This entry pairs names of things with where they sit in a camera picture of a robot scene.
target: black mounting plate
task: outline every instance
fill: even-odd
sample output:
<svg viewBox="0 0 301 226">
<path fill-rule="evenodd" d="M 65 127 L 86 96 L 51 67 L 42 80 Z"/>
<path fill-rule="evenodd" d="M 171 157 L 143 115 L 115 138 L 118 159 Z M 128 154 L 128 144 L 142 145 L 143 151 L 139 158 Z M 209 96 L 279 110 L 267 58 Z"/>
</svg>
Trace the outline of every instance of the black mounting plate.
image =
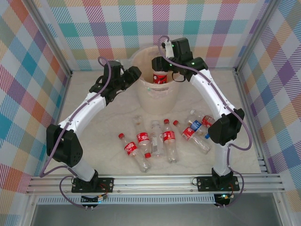
<svg viewBox="0 0 301 226">
<path fill-rule="evenodd" d="M 236 176 L 233 176 L 232 180 L 229 183 L 233 185 L 233 191 L 235 192 L 239 191 L 239 184 Z M 197 177 L 197 186 L 199 192 L 216 192 L 216 191 L 231 192 L 232 191 L 232 187 L 230 185 L 224 187 L 223 189 L 217 189 L 212 181 L 212 177 Z"/>
<path fill-rule="evenodd" d="M 98 186 L 96 189 L 92 189 L 87 182 L 78 178 L 74 178 L 72 182 L 72 193 L 112 193 L 114 187 L 114 178 L 98 178 Z"/>
</svg>

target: white floor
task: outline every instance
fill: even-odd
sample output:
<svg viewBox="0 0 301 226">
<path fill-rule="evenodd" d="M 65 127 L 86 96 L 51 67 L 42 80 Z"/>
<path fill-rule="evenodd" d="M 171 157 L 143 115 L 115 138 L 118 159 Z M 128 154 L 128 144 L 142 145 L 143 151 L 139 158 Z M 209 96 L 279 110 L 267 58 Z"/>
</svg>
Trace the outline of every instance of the white floor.
<svg viewBox="0 0 301 226">
<path fill-rule="evenodd" d="M 232 71 L 212 70 L 212 76 L 225 97 L 236 107 L 241 108 L 238 91 L 234 82 Z M 74 109 L 84 100 L 90 87 L 102 75 L 101 71 L 75 72 L 71 80 L 61 120 L 67 118 Z M 165 118 L 184 121 L 191 109 L 210 110 L 199 92 L 187 81 L 181 84 L 178 101 L 173 110 L 166 115 L 151 115 L 146 113 L 139 105 L 136 94 L 136 84 L 127 91 L 118 95 L 105 109 L 100 111 L 84 130 L 79 138 L 84 150 L 83 157 L 99 174 L 143 174 L 124 151 L 118 134 L 123 132 L 135 141 L 135 129 L 132 118 L 142 115 L 147 131 L 151 129 L 152 120 L 160 120 L 163 125 Z M 147 174 L 209 174 L 214 164 L 214 148 L 204 155 L 194 145 L 181 138 L 175 132 L 179 162 L 169 164 L 166 158 L 150 158 L 152 168 Z M 236 139 L 236 143 L 246 147 L 247 135 L 244 129 Z M 259 164 L 254 148 L 242 152 L 231 151 L 232 168 L 242 173 L 260 173 Z M 52 160 L 48 170 L 60 165 Z M 67 173 L 65 169 L 57 170 L 55 174 Z"/>
</svg>

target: bottle cap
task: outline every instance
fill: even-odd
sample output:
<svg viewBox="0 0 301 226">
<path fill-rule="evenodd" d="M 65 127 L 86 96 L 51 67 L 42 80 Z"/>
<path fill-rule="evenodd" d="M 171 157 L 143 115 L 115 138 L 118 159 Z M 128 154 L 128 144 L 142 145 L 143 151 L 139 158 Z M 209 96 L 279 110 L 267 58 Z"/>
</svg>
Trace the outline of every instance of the bottle cap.
<svg viewBox="0 0 301 226">
<path fill-rule="evenodd" d="M 157 120 L 152 121 L 151 124 L 152 125 L 160 125 L 159 121 L 157 121 Z"/>
<path fill-rule="evenodd" d="M 120 134 L 118 135 L 118 137 L 119 137 L 119 139 L 122 139 L 122 138 L 124 138 L 124 134 L 123 134 L 123 133 L 120 133 Z"/>
<path fill-rule="evenodd" d="M 146 153 L 144 156 L 145 156 L 146 159 L 148 159 L 148 158 L 151 157 L 151 153 Z"/>
</svg>

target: plastic bucket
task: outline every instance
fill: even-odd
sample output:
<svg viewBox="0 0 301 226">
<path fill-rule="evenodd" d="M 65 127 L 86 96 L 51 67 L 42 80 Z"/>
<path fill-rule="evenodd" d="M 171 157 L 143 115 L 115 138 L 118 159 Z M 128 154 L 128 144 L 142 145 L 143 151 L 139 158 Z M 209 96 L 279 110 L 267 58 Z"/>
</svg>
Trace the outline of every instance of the plastic bucket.
<svg viewBox="0 0 301 226">
<path fill-rule="evenodd" d="M 140 50 L 134 55 L 132 65 L 142 72 L 137 81 L 137 93 L 141 107 L 150 114 L 166 114 L 176 103 L 180 84 L 172 79 L 172 73 L 167 75 L 167 83 L 153 84 L 153 69 L 151 60 L 160 56 L 158 47 L 149 47 Z"/>
</svg>

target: red bottle cap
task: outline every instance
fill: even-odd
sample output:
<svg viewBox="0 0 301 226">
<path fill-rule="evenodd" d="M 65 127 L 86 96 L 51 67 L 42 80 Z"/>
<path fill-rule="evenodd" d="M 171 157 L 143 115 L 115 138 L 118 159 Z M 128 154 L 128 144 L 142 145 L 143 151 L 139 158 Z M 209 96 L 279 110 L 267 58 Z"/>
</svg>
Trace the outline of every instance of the red bottle cap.
<svg viewBox="0 0 301 226">
<path fill-rule="evenodd" d="M 120 134 L 118 135 L 118 137 L 119 137 L 119 139 L 122 139 L 122 138 L 124 138 L 124 134 L 123 134 L 123 133 L 120 133 Z"/>
<path fill-rule="evenodd" d="M 151 153 L 146 153 L 144 156 L 145 156 L 146 159 L 148 159 L 148 158 L 151 157 Z"/>
</svg>

